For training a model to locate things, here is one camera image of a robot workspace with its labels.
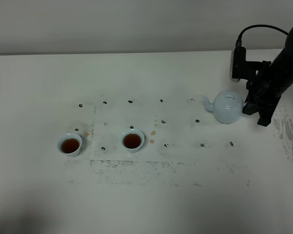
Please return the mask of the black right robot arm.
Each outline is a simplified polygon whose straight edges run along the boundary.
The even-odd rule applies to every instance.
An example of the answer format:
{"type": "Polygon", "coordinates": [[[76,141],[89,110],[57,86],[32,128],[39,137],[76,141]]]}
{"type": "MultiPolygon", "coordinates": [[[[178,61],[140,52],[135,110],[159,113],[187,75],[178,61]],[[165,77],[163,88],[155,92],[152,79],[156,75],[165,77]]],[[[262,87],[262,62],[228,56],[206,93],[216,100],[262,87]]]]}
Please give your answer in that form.
{"type": "Polygon", "coordinates": [[[267,127],[281,99],[293,84],[293,28],[289,31],[284,49],[273,62],[263,61],[262,68],[247,82],[248,96],[243,113],[259,113],[258,125],[267,127]]]}

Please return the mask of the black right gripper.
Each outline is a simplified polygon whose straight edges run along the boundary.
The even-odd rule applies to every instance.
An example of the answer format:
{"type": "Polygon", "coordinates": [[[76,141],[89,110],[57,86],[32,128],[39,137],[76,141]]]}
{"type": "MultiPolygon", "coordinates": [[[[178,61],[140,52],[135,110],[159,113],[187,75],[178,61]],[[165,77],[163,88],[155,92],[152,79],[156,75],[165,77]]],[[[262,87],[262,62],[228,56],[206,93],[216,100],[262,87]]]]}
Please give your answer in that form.
{"type": "Polygon", "coordinates": [[[247,81],[248,95],[242,113],[258,113],[257,124],[268,126],[281,99],[280,96],[292,84],[293,56],[281,52],[271,64],[264,65],[254,78],[247,81]]]}

